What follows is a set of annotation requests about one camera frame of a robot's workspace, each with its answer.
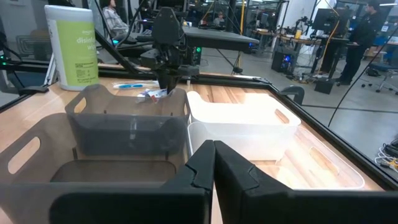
green label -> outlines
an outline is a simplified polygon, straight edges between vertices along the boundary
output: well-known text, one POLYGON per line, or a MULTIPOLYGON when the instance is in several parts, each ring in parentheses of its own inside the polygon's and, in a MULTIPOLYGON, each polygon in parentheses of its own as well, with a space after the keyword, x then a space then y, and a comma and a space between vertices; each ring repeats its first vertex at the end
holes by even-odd
POLYGON ((57 21, 57 29, 68 85, 98 83, 94 23, 57 21))

white plastic bin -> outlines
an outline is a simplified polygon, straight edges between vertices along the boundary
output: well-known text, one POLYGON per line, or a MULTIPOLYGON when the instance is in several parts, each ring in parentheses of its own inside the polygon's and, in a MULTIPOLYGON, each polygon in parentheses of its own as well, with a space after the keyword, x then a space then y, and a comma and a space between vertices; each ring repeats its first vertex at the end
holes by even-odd
POLYGON ((187 93, 188 127, 194 153, 207 140, 220 140, 250 161, 279 161, 301 120, 267 94, 246 93, 244 104, 208 103, 187 93))

disinfecting wipes container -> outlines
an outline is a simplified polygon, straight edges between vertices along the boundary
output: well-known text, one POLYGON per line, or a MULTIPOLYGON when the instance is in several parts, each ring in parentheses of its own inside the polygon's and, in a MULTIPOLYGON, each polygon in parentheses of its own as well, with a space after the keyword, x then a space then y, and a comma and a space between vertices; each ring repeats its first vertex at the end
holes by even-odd
POLYGON ((98 83, 93 12, 64 6, 44 9, 61 88, 78 91, 98 83))

man in black clothing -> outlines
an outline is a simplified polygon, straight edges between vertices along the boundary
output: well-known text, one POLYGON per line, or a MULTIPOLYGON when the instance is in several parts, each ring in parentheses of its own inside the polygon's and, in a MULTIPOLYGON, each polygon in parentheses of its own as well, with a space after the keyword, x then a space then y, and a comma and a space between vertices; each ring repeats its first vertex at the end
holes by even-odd
POLYGON ((341 85, 351 84, 353 77, 361 65, 365 50, 372 46, 377 32, 384 23, 383 16, 380 13, 380 5, 377 1, 370 1, 366 6, 366 12, 367 14, 362 18, 349 37, 354 46, 348 48, 347 64, 337 80, 341 85))

wooden table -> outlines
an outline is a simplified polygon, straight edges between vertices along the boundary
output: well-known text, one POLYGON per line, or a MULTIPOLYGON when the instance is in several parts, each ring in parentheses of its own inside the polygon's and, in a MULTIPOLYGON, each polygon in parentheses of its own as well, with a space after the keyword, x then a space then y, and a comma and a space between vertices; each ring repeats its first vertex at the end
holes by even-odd
MULTIPOLYGON (((132 82, 132 80, 100 78, 100 83, 115 95, 135 96, 142 91, 114 90, 114 82, 132 82)), ((204 100, 214 103, 244 103, 247 93, 266 93, 272 96, 272 93, 267 90, 249 88, 210 85, 179 85, 178 87, 187 91, 197 91, 204 100)), ((0 153, 42 118, 54 113, 64 113, 65 105, 77 94, 78 92, 75 91, 62 90, 57 84, 54 84, 49 87, 48 93, 35 94, 1 113, 0 153)), ((304 122, 302 122, 296 134, 294 145, 287 150, 281 161, 276 163, 275 161, 254 161, 253 163, 288 186, 300 189, 327 189, 329 184, 332 188, 336 184, 347 187, 361 184, 356 182, 356 177, 350 177, 351 172, 341 169, 349 165, 364 180, 363 187, 360 190, 382 190, 380 186, 354 166, 352 162, 345 159, 341 153, 304 122), (341 159, 330 159, 327 154, 331 153, 341 159), (319 170, 308 169, 309 163, 313 163, 311 166, 319 166, 319 170)), ((1 209, 0 223, 10 223, 1 209)), ((216 194, 214 194, 213 200, 213 223, 221 223, 216 194)))

